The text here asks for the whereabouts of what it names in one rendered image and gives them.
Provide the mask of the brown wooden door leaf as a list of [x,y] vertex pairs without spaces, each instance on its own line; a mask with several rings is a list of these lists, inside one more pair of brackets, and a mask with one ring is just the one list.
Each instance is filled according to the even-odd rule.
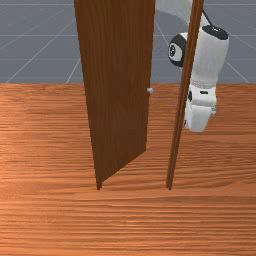
[[96,186],[145,152],[155,0],[74,0]]

